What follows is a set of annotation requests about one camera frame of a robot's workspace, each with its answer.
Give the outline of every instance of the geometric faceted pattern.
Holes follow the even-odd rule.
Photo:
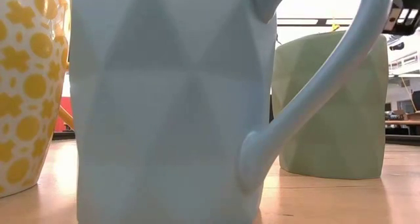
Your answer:
[[[310,35],[276,49],[274,116],[318,71],[343,35]],[[387,66],[387,41],[382,35],[352,79],[282,148],[282,169],[336,179],[379,177],[385,149]]]
[[[41,173],[66,71],[68,1],[0,0],[0,197]]]
[[[236,157],[268,123],[275,19],[251,0],[72,3],[79,223],[252,219]]]

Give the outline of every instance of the mug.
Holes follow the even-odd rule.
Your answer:
[[[268,125],[281,0],[72,1],[79,224],[252,223],[282,144],[357,69],[392,3],[362,0]]]
[[[34,186],[60,106],[69,0],[0,0],[0,197]]]

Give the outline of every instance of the yellow flower pattern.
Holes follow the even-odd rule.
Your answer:
[[[0,197],[34,186],[60,105],[69,0],[0,0]]]

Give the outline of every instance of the yellow and white vase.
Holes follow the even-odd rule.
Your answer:
[[[0,0],[0,197],[34,186],[60,106],[70,0]]]

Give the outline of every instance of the mug handle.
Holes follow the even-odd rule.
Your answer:
[[[352,77],[382,33],[393,0],[361,0],[346,34],[324,65],[266,128],[250,132],[238,160],[244,191],[259,187],[283,145]]]

